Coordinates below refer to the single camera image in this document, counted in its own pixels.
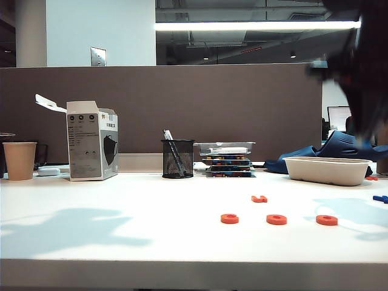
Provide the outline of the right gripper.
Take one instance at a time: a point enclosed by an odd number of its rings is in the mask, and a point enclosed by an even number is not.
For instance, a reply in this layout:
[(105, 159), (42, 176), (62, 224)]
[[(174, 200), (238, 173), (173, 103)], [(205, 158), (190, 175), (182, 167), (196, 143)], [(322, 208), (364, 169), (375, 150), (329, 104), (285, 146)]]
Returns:
[(387, 120), (387, 66), (354, 59), (313, 61), (308, 75), (333, 80), (344, 92), (352, 115), (353, 134), (370, 139)]

